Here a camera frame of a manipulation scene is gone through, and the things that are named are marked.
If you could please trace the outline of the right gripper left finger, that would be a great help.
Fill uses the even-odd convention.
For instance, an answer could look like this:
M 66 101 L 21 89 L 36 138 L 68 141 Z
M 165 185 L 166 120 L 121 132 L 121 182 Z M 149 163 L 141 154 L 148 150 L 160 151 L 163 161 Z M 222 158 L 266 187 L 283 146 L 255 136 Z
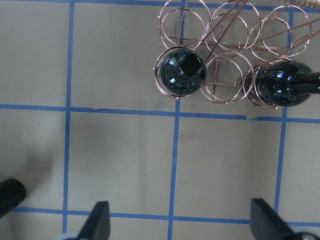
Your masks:
M 108 240 L 111 234 L 110 208 L 108 201 L 98 201 L 81 230 L 78 240 Z

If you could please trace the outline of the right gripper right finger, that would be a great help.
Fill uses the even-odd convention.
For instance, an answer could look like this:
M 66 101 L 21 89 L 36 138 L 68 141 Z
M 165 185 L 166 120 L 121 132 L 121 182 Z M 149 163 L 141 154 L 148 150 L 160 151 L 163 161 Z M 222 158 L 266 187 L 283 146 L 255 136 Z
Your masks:
M 250 230 L 256 240 L 297 240 L 296 233 L 263 198 L 250 201 Z

